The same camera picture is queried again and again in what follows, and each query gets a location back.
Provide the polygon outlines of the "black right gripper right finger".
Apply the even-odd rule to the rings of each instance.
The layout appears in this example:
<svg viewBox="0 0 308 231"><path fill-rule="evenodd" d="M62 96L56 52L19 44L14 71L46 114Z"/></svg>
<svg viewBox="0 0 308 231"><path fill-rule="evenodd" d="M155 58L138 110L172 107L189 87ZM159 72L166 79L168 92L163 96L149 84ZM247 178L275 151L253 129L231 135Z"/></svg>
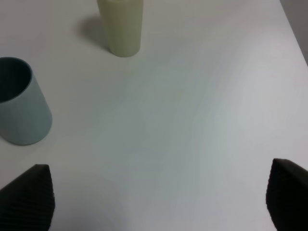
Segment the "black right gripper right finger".
<svg viewBox="0 0 308 231"><path fill-rule="evenodd" d="M308 229L308 171L287 159L272 161L266 205L278 231Z"/></svg>

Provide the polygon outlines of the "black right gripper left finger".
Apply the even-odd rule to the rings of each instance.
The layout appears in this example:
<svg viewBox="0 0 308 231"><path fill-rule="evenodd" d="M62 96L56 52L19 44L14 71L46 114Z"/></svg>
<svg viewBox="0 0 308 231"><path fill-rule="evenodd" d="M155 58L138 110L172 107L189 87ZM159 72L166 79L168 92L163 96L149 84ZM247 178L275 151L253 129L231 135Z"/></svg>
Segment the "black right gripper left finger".
<svg viewBox="0 0 308 231"><path fill-rule="evenodd" d="M2 231L47 231L55 211L50 167L35 164L0 190Z"/></svg>

